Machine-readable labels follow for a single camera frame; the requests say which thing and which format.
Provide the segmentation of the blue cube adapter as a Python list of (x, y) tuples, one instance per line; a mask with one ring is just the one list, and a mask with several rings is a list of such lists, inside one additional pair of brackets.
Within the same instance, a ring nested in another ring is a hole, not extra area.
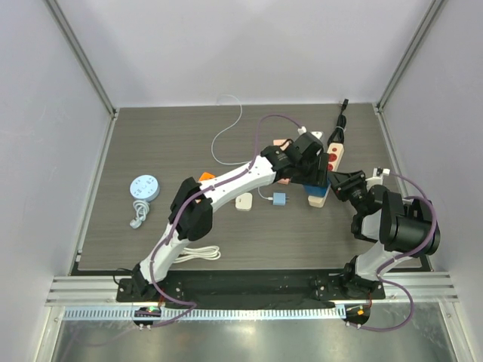
[(317, 198), (325, 198), (326, 194), (328, 193), (328, 187), (321, 187), (321, 186), (308, 186), (304, 185), (304, 190), (308, 196), (313, 196)]

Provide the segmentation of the light blue charger plug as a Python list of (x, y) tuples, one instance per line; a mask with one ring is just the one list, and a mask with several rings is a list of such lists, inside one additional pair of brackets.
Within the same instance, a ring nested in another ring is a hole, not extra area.
[(277, 207), (285, 206), (289, 201), (289, 197), (284, 192), (274, 192), (272, 194), (272, 205)]

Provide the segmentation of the tan cube socket adapter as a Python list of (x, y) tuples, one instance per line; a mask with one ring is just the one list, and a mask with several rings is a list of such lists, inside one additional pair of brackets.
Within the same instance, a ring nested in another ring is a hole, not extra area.
[(285, 143), (287, 141), (287, 139), (277, 139), (277, 140), (273, 140), (272, 141), (272, 144), (274, 146), (281, 146), (283, 143)]

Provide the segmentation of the white plug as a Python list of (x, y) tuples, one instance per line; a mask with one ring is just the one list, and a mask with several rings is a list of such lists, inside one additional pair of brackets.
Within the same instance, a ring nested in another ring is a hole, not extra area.
[(235, 199), (235, 209), (237, 211), (250, 211), (253, 205), (253, 195), (246, 192)]

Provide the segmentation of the orange power strip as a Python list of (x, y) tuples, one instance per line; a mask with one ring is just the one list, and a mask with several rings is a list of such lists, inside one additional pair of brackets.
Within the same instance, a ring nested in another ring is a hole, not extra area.
[(198, 179), (199, 182), (207, 181), (210, 179), (214, 179), (216, 176), (209, 172), (204, 172)]

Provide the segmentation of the round light blue socket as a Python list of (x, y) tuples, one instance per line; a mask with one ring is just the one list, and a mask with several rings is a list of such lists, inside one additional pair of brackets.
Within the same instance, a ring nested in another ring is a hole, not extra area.
[(154, 176), (144, 174), (131, 182), (129, 191), (134, 200), (151, 202), (158, 197), (160, 185)]

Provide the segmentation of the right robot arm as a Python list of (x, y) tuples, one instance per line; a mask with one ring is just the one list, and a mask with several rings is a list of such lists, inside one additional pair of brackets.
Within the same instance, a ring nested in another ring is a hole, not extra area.
[(382, 287), (382, 276), (411, 258), (432, 255), (440, 243), (435, 208), (424, 192), (403, 197), (390, 191), (387, 176), (407, 178), (388, 169), (365, 173), (330, 171), (328, 181), (339, 201), (355, 209), (351, 233), (374, 245), (348, 262), (335, 284), (347, 299), (366, 299)]

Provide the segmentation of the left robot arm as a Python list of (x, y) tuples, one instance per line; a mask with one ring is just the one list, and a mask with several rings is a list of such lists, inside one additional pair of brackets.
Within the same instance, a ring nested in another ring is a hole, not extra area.
[(313, 132), (299, 129), (295, 140), (283, 146), (267, 146), (252, 160), (213, 179), (185, 179), (175, 195), (166, 229), (149, 255), (131, 272), (133, 291), (143, 301), (154, 300), (160, 281), (183, 249), (206, 236), (214, 213), (239, 195), (268, 186), (281, 179), (303, 186), (325, 187), (328, 158), (324, 145)]

